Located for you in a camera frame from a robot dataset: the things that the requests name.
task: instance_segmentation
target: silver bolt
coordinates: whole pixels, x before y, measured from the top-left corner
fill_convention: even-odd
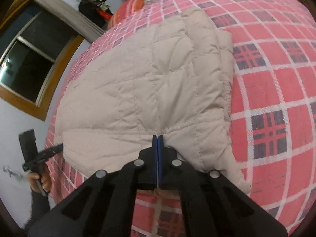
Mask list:
[[[174,166],[181,166],[182,165],[182,161],[181,160],[173,160],[171,162],[171,164],[173,164]]]
[[[219,178],[220,173],[217,170],[213,170],[210,172],[210,177],[211,178]]]
[[[95,176],[96,176],[97,178],[103,178],[103,177],[106,176],[106,171],[104,171],[104,170],[98,170],[97,172],[95,172]]]
[[[142,166],[144,164],[144,161],[143,160],[135,160],[134,161],[134,165],[135,166]]]

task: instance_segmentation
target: human hand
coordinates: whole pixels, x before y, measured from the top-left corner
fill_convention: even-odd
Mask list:
[[[44,164],[44,173],[42,175],[41,178],[41,182],[43,184],[43,189],[46,192],[50,192],[51,188],[52,188],[52,179],[49,175],[49,169],[48,166],[46,164]],[[26,176],[28,182],[31,185],[31,189],[33,191],[36,191],[38,193],[41,193],[39,187],[37,186],[36,180],[38,180],[40,178],[40,176],[37,173],[28,173]]]

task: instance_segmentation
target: bed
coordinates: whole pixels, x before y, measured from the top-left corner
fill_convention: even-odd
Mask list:
[[[202,8],[217,28],[232,34],[233,152],[252,183],[250,198],[292,233],[316,199],[316,23],[297,0],[160,0],[146,5],[74,62],[59,100],[67,84],[100,54],[191,6]],[[53,145],[58,105],[46,148]],[[88,177],[62,156],[48,166],[56,203]],[[131,236],[184,236],[180,208],[177,200],[139,193]]]

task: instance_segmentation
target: window pane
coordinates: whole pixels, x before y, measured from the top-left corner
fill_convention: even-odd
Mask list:
[[[43,11],[21,36],[56,59],[75,31],[54,15]]]
[[[35,103],[52,66],[51,61],[16,41],[0,68],[0,81]]]
[[[41,9],[38,6],[31,4],[15,20],[9,23],[10,26],[6,28],[4,33],[0,34],[0,57],[18,32],[40,11]]]

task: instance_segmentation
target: orange cushion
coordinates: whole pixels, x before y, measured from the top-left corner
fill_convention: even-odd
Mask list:
[[[117,10],[116,13],[111,17],[108,29],[117,25],[120,21],[132,15],[134,12],[140,10],[144,6],[144,0],[127,0]]]

